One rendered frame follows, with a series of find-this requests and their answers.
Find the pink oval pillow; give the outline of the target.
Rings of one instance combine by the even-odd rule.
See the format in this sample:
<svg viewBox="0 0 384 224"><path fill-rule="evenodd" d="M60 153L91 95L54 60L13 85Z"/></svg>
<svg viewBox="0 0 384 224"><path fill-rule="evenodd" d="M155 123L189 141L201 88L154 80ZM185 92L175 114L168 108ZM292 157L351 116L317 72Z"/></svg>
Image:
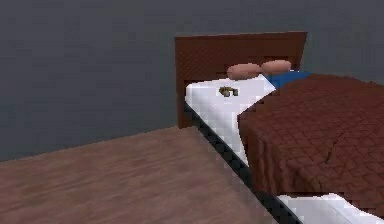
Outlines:
<svg viewBox="0 0 384 224"><path fill-rule="evenodd" d="M291 70L292 64L286 60L273 60L261 65L264 74L281 74Z"/></svg>
<svg viewBox="0 0 384 224"><path fill-rule="evenodd" d="M261 67L257 64L236 64L227 69L227 76L231 80L245 80L257 77L261 73Z"/></svg>

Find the olive green earphones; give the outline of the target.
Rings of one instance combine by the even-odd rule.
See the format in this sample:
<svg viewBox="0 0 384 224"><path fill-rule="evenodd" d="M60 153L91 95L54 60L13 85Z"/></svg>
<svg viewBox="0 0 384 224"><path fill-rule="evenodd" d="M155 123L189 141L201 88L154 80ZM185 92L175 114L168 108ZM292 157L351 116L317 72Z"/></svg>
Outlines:
<svg viewBox="0 0 384 224"><path fill-rule="evenodd" d="M223 86L219 88L219 93L224 97L237 96L238 90L229 86Z"/></svg>

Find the brown bed with white sheet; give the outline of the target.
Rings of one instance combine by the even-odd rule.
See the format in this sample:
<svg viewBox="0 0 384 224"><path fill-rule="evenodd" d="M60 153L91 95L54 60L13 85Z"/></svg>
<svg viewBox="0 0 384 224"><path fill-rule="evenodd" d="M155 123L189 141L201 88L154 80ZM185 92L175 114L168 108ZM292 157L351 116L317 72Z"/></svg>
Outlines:
<svg viewBox="0 0 384 224"><path fill-rule="evenodd" d="M384 224L384 218L363 211L337 193L320 196L272 195L253 188L251 170L241 140L238 117L277 90L261 73L231 80L236 64L261 65L286 60L290 71L301 71L306 35L303 32L180 36L175 38L178 125L196 125L245 185L279 224ZM238 90L224 97L219 88Z"/></svg>

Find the blue bed cloth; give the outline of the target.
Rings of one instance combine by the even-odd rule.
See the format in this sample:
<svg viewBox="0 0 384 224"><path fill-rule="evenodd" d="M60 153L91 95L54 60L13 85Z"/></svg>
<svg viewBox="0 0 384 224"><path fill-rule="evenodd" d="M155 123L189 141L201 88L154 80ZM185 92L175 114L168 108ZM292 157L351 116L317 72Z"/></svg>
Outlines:
<svg viewBox="0 0 384 224"><path fill-rule="evenodd" d="M309 76L309 72L302 72L302 71L289 71L287 73L283 74L277 74L277 75L266 75L266 79L276 88L279 89L282 86L288 84L289 82L306 78Z"/></svg>

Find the brown quilted blanket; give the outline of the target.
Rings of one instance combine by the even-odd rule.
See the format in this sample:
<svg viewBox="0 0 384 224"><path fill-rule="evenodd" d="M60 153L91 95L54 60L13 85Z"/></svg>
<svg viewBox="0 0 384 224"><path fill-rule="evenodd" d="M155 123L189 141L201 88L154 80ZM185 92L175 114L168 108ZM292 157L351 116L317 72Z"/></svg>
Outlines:
<svg viewBox="0 0 384 224"><path fill-rule="evenodd" d="M337 193L384 218L384 86L309 75L253 104L238 125L255 191Z"/></svg>

